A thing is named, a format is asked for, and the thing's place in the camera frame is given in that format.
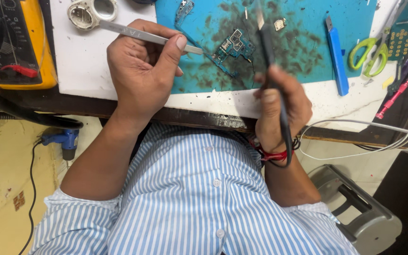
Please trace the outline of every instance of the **forearm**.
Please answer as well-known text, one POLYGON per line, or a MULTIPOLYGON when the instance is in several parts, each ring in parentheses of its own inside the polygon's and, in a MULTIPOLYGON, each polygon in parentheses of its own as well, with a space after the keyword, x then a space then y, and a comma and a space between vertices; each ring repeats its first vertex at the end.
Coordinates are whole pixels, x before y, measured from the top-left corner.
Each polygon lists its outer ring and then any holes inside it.
POLYGON ((270 197, 279 206, 298 206, 320 202, 319 191, 303 170, 297 156, 292 156, 291 164, 279 168, 270 162, 265 164, 265 182, 270 197))
POLYGON ((124 185, 134 144, 145 123, 120 116, 118 109, 67 171, 61 190, 88 200, 109 200, 124 185))

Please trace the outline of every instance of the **floor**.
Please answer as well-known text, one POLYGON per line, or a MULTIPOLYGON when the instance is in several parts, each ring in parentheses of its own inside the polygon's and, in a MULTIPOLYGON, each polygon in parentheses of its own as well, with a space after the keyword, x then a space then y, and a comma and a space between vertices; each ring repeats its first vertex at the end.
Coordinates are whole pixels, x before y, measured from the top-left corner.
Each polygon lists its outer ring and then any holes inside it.
MULTIPOLYGON (((102 126, 98 118, 71 116, 84 123, 80 130, 77 158, 95 139, 102 126)), ((31 149, 38 136, 46 129, 26 121, 0 120, 0 254, 17 254, 30 233, 28 211, 33 199, 29 166, 31 149)), ((366 152, 352 144, 303 140, 303 152, 317 158, 338 157, 366 152)), ((336 165, 368 194, 374 194, 386 172, 400 150, 390 150, 362 156, 334 160, 315 160, 297 151, 297 156, 306 172, 311 172, 323 164, 336 165)), ((65 162, 61 158, 61 149, 57 144, 38 146, 35 150, 33 176, 36 182, 37 199, 33 209, 33 219, 37 224, 46 207, 43 198, 52 194, 59 186, 73 161, 65 162)), ((344 202, 342 196, 328 203, 331 210, 344 202)), ((358 214, 353 207, 338 216, 343 223, 349 223, 358 214)))

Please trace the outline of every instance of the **person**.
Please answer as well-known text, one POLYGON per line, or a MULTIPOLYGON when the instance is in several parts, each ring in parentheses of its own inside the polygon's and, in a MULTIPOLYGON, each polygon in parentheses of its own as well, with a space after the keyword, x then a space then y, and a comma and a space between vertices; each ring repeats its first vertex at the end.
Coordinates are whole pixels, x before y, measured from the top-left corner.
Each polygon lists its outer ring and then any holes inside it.
MULTIPOLYGON (((107 48, 116 110, 45 198, 30 254, 357 254, 294 154, 265 162, 236 132, 152 124, 166 103, 187 39, 156 23, 130 27, 169 38, 157 45, 118 36, 107 48)), ((292 135, 312 115, 295 78, 278 66, 257 82, 282 88, 292 135)), ((256 136, 281 153, 279 92, 260 89, 256 136)))

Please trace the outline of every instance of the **white workbench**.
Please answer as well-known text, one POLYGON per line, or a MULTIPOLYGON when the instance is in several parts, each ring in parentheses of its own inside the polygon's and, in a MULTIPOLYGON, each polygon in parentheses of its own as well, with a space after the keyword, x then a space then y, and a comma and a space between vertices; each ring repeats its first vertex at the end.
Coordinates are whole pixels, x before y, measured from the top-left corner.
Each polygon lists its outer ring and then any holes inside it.
MULTIPOLYGON (((375 36, 383 25, 393 2, 380 3, 374 15, 371 36, 375 36)), ((99 27, 91 31, 78 30, 67 18, 69 3, 67 0, 50 1, 59 90, 64 94, 117 100, 106 63, 106 47, 117 35, 99 27)), ((368 0, 366 4, 376 4, 376 1, 368 0)), ((117 6, 119 13, 114 22, 129 24, 138 18, 156 22, 153 5, 120 0, 117 6)), ((389 61, 383 72, 375 76, 374 82, 370 84, 364 85, 369 79, 363 76, 349 78, 349 94, 344 97, 338 95, 334 80, 303 84, 313 103, 313 117, 309 123, 323 119, 371 121, 387 94, 387 90, 382 89, 382 83, 393 76, 395 71, 396 62, 389 61)), ((259 102, 252 96, 253 91, 173 94, 166 107, 258 118, 259 102)), ((366 125, 347 122, 322 123, 318 126, 355 132, 366 128, 366 125)))

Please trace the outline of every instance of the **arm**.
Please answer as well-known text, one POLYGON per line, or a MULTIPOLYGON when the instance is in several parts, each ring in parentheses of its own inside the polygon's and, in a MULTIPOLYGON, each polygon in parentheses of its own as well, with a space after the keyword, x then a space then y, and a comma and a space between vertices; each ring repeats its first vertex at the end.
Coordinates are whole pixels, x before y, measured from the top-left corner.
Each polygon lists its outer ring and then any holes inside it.
POLYGON ((165 46, 120 35, 107 49, 117 92, 117 108, 103 130, 67 171, 61 190, 72 197, 108 200, 118 196, 139 133, 171 93, 187 39, 175 30, 145 20, 131 27, 170 38, 165 46))
MULTIPOLYGON (((292 137, 296 136, 312 116, 311 102, 305 95, 302 85, 292 76, 277 66, 268 70, 268 78, 276 82, 282 89, 286 100, 289 124, 292 137)), ((265 83, 261 75, 255 77, 257 82, 265 83)), ((255 93, 261 99, 262 116, 256 123, 256 135, 268 153, 281 153, 286 150, 280 129, 280 97, 276 89, 261 88, 255 93)), ((284 166, 286 162, 275 161, 284 166)), ((265 181, 270 197, 278 205, 298 206, 320 202, 320 194, 309 179, 297 156, 292 156, 291 164, 279 168, 270 162, 265 164, 265 181)))

